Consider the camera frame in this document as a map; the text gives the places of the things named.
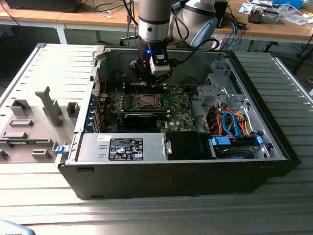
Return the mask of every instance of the wooden desk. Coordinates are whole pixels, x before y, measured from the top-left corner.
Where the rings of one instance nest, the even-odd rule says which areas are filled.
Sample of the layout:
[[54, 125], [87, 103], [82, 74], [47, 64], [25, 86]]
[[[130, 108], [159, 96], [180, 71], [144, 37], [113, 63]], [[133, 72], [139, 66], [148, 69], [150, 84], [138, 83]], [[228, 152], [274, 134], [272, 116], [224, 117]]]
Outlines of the wooden desk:
[[[261, 41], [275, 41], [275, 42], [290, 42], [290, 43], [307, 43], [313, 33], [313, 25], [305, 24], [298, 26], [287, 20], [280, 19], [278, 24], [252, 24], [247, 20], [247, 14], [239, 13], [240, 5], [244, 0], [229, 0], [230, 8], [239, 21], [246, 23], [246, 31], [243, 39], [247, 40], [261, 40]], [[109, 0], [95, 0], [95, 4], [109, 2]], [[116, 4], [105, 5], [100, 9], [107, 9], [117, 5], [121, 5], [121, 1]], [[7, 11], [23, 26], [39, 26], [52, 27], [58, 32], [60, 42], [66, 44], [66, 37], [64, 29], [85, 29], [85, 30], [99, 30], [99, 31], [124, 31], [127, 30], [127, 11], [124, 7], [112, 10], [112, 19], [101, 16], [97, 13], [87, 12], [80, 9], [77, 13], [62, 13], [54, 11], [39, 11], [39, 10], [14, 10], [10, 9], [5, 2], [4, 7]], [[313, 11], [313, 6], [305, 5], [301, 10]], [[136, 20], [138, 21], [138, 4], [135, 4]], [[0, 6], [0, 24], [15, 25], [16, 23], [7, 15], [7, 13]], [[225, 25], [223, 28], [215, 29], [213, 37], [221, 40], [228, 37], [232, 33], [231, 27]]]
[[[59, 11], [15, 10], [11, 9], [4, 0], [1, 1], [3, 3], [4, 8], [17, 21], [57, 23], [58, 18], [62, 14], [62, 12]], [[1, 5], [0, 5], [0, 19], [12, 21], [12, 18], [4, 11]]]
[[[244, 34], [244, 39], [248, 39], [251, 36], [260, 37], [258, 40], [263, 38], [276, 38], [277, 41], [290, 42], [290, 39], [304, 39], [309, 40], [313, 33], [313, 24], [305, 24], [299, 26], [295, 23], [291, 23], [284, 18], [280, 18], [278, 24], [270, 23], [260, 23], [253, 24], [248, 22], [248, 14], [238, 12], [240, 5], [246, 2], [245, 0], [230, 0], [230, 8], [234, 16], [238, 21], [246, 24], [246, 32]], [[308, 6], [304, 4], [301, 11], [313, 11], [313, 6]], [[231, 28], [226, 27], [224, 33], [230, 34], [232, 32]]]

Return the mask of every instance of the warning label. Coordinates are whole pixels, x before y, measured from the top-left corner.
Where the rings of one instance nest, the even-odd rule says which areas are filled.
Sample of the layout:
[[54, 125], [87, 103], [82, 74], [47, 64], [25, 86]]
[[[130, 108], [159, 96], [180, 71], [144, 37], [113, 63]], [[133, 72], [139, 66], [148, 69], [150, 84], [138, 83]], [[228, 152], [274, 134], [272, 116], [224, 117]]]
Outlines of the warning label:
[[142, 161], [142, 138], [111, 139], [110, 161]]

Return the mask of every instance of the motherboard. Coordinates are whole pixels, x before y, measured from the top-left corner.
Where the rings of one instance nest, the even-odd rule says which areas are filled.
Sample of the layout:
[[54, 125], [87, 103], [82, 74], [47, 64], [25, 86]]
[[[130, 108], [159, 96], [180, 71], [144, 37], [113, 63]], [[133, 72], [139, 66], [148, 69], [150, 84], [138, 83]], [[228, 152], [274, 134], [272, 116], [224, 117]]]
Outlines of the motherboard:
[[106, 133], [195, 131], [189, 94], [180, 86], [115, 87], [107, 92], [106, 98], [100, 99], [103, 130]]

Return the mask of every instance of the floor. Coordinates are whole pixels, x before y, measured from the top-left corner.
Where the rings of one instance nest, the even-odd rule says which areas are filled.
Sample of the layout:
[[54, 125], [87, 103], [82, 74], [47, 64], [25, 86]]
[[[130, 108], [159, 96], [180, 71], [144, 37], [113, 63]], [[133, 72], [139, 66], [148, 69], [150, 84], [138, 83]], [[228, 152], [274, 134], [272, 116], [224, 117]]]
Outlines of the floor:
[[[1, 73], [0, 73], [0, 94], [5, 90], [10, 81], [13, 79], [19, 68], [23, 65], [28, 55], [31, 53], [37, 43], [59, 43], [57, 32], [53, 28], [39, 27], [17, 27], [12, 28], [13, 37], [6, 34], [0, 37], [0, 49], [3, 56], [0, 57]], [[101, 39], [109, 46], [118, 46], [119, 39], [126, 36], [125, 32], [100, 32]], [[97, 42], [95, 31], [92, 30], [66, 30], [67, 41], [69, 44], [79, 45], [96, 45]], [[245, 41], [240, 44], [239, 50], [247, 49], [249, 51], [262, 51], [266, 42], [262, 41]], [[287, 68], [292, 69], [296, 62], [296, 54], [299, 53], [290, 43], [278, 43], [273, 45], [269, 52], [273, 56], [278, 56]], [[296, 78], [310, 91], [310, 86], [306, 83], [309, 76], [313, 76], [312, 67], [313, 58], [308, 59], [298, 70]]]

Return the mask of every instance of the blue cable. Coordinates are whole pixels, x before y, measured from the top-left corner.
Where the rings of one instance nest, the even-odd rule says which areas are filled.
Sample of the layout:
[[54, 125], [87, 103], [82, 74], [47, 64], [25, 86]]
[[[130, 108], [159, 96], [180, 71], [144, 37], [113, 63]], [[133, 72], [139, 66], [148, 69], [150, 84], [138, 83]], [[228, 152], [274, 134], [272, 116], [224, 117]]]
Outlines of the blue cable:
[[231, 50], [232, 47], [234, 46], [234, 43], [235, 43], [235, 40], [236, 40], [236, 34], [237, 34], [237, 32], [236, 32], [236, 26], [235, 26], [234, 22], [231, 21], [230, 19], [228, 19], [228, 21], [233, 25], [233, 29], [234, 29], [234, 39], [233, 39], [233, 43], [231, 44], [230, 48], [228, 49], [228, 50]]
[[222, 119], [222, 124], [223, 124], [223, 129], [231, 136], [231, 137], [234, 137], [234, 135], [228, 131], [227, 127], [226, 127], [226, 116], [230, 114], [233, 118], [233, 121], [234, 121], [234, 127], [235, 127], [235, 131], [236, 131], [236, 134], [237, 136], [239, 136], [240, 138], [243, 138], [243, 134], [241, 133], [239, 127], [238, 127], [238, 123], [237, 123], [237, 118], [234, 114], [232, 114], [231, 112], [226, 112], [224, 113], [223, 115], [223, 119]]

